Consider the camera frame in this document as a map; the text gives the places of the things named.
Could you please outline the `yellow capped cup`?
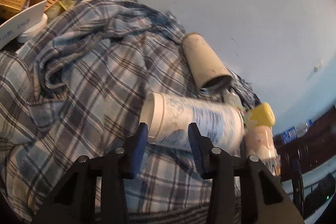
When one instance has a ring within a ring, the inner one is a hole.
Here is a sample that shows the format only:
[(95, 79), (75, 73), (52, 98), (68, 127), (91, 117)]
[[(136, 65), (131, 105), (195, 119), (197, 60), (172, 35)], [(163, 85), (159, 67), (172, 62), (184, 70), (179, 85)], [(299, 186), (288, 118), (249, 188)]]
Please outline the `yellow capped cup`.
[(256, 155), (262, 161), (275, 159), (277, 154), (272, 127), (276, 123), (276, 118), (270, 105), (264, 102), (247, 111), (245, 121), (244, 141), (247, 155)]

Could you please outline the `dark wooden cabinet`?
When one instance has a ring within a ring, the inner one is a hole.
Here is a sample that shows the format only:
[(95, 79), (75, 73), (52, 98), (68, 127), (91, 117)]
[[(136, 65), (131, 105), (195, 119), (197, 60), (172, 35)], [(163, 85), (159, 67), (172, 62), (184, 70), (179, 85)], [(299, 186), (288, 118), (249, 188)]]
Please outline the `dark wooden cabinet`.
[(335, 107), (313, 122), (307, 133), (287, 144), (280, 135), (273, 138), (281, 159), (281, 181), (291, 179), (293, 161), (298, 160), (301, 173), (307, 173), (335, 156)]

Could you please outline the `beige thermos tumbler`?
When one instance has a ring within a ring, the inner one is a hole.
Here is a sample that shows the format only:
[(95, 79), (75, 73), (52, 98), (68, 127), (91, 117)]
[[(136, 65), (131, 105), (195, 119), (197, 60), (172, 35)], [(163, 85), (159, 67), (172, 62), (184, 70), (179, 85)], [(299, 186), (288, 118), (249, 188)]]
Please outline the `beige thermos tumbler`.
[(216, 93), (230, 85), (231, 74), (200, 34), (187, 34), (182, 48), (200, 93)]

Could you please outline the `white flat box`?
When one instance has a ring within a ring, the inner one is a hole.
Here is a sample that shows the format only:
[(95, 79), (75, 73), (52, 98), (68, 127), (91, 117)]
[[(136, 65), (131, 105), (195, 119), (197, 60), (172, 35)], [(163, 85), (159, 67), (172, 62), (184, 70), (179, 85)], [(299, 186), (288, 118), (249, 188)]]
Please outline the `white flat box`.
[(5, 21), (5, 23), (2, 23), (0, 28), (1, 48), (6, 46), (22, 32), (39, 23), (45, 12), (46, 4), (47, 1), (41, 1), (34, 4)]

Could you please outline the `striped grey blanket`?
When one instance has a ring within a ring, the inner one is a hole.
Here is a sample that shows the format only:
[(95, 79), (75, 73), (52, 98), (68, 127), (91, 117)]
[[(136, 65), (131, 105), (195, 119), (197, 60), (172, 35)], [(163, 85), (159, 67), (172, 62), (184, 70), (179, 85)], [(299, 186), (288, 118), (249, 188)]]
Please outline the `striped grey blanket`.
[(129, 223), (205, 223), (210, 205), (210, 189), (136, 196), (126, 194)]

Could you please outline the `clear plastic water bottle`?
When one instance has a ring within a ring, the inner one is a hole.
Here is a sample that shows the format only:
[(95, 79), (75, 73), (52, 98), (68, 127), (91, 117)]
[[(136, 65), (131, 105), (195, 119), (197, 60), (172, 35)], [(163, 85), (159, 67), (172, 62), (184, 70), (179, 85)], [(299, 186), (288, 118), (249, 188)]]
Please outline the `clear plastic water bottle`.
[(308, 120), (306, 123), (300, 124), (296, 127), (291, 127), (280, 134), (283, 144), (292, 142), (295, 139), (303, 137), (313, 125), (312, 120)]

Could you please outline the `blue plaid cloth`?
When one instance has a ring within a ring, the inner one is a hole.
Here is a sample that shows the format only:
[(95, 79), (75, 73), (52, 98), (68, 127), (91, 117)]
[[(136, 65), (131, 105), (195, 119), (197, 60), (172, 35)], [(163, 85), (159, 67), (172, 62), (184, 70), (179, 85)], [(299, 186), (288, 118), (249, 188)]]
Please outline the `blue plaid cloth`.
[(136, 0), (85, 0), (17, 52), (1, 52), (1, 194), (30, 223), (79, 156), (138, 127), (146, 96), (199, 98), (183, 26)]

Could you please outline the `green tin can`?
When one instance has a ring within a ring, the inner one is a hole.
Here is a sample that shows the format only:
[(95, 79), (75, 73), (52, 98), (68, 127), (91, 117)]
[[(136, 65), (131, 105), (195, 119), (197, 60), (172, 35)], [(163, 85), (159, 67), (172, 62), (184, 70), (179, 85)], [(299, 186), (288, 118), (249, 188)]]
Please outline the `green tin can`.
[(199, 93), (200, 96), (204, 99), (211, 100), (213, 102), (221, 102), (227, 105), (231, 105), (237, 108), (239, 111), (245, 111), (240, 97), (235, 92), (231, 92), (228, 89), (211, 90), (204, 88), (201, 89)]

